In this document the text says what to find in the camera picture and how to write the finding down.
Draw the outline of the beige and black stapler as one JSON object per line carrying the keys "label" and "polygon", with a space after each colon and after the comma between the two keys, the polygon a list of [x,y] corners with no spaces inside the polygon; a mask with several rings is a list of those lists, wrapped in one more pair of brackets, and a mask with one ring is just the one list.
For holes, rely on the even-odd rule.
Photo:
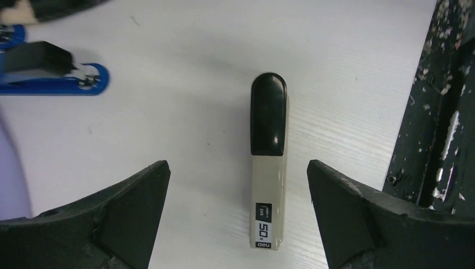
{"label": "beige and black stapler", "polygon": [[250,97],[250,246],[276,251],[283,240],[288,94],[284,79],[259,75]]}

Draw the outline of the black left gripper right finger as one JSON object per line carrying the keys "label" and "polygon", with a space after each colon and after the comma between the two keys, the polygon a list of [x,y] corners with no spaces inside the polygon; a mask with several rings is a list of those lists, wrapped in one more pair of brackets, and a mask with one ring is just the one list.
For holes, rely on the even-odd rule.
{"label": "black left gripper right finger", "polygon": [[473,268],[474,219],[395,198],[319,160],[309,191],[329,268]]}

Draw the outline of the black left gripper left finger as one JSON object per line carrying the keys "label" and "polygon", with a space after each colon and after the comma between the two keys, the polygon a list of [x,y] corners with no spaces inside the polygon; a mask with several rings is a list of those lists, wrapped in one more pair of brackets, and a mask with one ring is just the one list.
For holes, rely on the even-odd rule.
{"label": "black left gripper left finger", "polygon": [[2,268],[147,268],[170,169],[158,161],[75,202],[1,222]]}

